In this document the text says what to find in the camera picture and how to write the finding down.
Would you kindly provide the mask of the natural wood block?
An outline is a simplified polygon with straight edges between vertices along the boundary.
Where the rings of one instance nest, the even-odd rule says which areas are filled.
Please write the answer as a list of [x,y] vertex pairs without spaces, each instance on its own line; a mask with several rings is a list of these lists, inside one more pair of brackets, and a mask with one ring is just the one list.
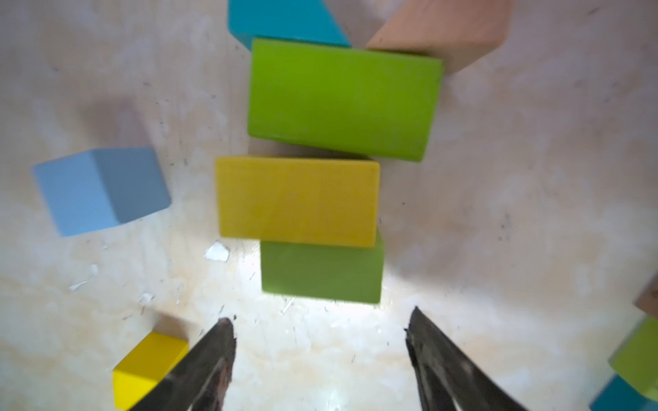
[[634,305],[647,315],[658,320],[658,275],[647,282],[634,301]]

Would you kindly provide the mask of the light blue cube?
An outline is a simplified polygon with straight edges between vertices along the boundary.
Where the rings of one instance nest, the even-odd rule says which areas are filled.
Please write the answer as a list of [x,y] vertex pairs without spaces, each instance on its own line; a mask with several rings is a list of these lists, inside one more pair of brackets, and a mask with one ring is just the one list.
[[33,168],[61,236],[109,229],[171,205],[152,147],[101,148]]

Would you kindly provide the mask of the small yellow cube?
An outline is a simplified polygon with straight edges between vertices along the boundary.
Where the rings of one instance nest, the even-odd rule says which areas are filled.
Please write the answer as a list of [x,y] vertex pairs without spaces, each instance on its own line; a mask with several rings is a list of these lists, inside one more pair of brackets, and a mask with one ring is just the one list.
[[112,371],[114,405],[129,410],[188,354],[188,342],[151,332]]

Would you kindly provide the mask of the natural wood half round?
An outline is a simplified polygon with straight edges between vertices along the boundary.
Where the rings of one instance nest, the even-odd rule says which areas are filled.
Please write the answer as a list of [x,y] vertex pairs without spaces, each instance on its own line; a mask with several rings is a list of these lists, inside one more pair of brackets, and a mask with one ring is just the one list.
[[439,58],[456,73],[500,47],[509,32],[510,0],[410,0],[367,48]]

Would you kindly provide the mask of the green block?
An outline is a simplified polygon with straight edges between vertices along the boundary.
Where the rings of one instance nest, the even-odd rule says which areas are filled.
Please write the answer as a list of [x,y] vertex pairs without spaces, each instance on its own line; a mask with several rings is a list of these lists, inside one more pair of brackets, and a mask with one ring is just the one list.
[[378,304],[384,265],[381,234],[373,248],[260,244],[262,290],[271,294]]
[[256,39],[251,57],[251,136],[423,160],[444,74],[439,59],[276,39]]
[[657,401],[657,320],[645,317],[609,360],[638,394]]

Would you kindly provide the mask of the teal small block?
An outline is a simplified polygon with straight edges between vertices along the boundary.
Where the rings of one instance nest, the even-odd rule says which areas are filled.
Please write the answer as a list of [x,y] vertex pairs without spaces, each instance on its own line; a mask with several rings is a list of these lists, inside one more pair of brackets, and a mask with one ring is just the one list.
[[615,375],[589,405],[591,411],[657,411],[657,402]]

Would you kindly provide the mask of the teal triangle block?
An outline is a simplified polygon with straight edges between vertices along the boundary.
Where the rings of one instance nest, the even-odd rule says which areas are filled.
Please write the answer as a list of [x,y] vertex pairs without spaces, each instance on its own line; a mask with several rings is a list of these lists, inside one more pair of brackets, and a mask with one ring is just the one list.
[[321,0],[230,0],[228,28],[249,50],[256,38],[351,45]]

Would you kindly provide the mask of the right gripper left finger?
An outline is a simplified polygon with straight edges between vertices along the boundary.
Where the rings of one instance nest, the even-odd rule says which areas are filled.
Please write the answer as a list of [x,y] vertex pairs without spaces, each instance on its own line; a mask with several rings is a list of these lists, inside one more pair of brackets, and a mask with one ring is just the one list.
[[222,318],[131,411],[221,411],[235,359],[234,326]]

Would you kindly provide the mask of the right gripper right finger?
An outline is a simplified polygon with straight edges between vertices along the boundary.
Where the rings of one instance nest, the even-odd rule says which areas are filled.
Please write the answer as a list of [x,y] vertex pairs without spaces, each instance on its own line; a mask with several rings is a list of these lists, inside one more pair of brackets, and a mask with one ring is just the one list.
[[526,411],[419,308],[405,332],[423,410]]

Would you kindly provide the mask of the yellow rectangular block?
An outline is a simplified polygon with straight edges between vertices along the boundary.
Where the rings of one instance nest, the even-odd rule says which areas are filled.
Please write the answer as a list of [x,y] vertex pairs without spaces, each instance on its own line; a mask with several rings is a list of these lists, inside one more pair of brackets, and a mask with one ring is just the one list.
[[226,157],[215,162],[224,237],[375,245],[380,166],[372,160]]

